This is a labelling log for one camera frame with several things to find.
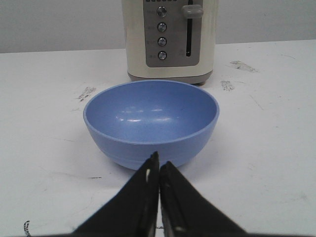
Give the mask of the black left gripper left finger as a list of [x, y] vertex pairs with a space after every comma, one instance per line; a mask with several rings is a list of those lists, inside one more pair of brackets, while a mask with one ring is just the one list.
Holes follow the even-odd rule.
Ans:
[[154, 234], [159, 193], [159, 156], [151, 154], [122, 189], [74, 230], [75, 234]]

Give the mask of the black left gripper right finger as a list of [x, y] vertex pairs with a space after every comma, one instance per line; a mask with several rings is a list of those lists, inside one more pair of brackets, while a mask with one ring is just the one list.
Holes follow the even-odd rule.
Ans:
[[160, 202], [165, 234], [245, 234], [205, 199], [173, 163], [160, 168]]

